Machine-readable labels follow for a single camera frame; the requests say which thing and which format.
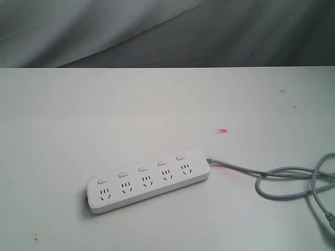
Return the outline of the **white five-socket power strip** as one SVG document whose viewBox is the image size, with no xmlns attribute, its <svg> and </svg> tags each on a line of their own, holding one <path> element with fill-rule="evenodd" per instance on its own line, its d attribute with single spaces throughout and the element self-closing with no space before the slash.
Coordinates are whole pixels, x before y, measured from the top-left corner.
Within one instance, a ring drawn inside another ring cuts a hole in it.
<svg viewBox="0 0 335 251">
<path fill-rule="evenodd" d="M 189 150 L 91 178 L 87 203 L 102 214 L 206 180 L 210 166 L 205 155 Z"/>
</svg>

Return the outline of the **grey backdrop cloth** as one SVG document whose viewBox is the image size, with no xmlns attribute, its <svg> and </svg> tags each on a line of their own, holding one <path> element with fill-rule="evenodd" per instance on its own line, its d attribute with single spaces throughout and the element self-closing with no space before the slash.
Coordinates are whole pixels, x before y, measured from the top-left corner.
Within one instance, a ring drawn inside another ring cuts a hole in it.
<svg viewBox="0 0 335 251">
<path fill-rule="evenodd" d="M 334 65 L 334 1 L 1 1 L 1 67 Z"/>
</svg>

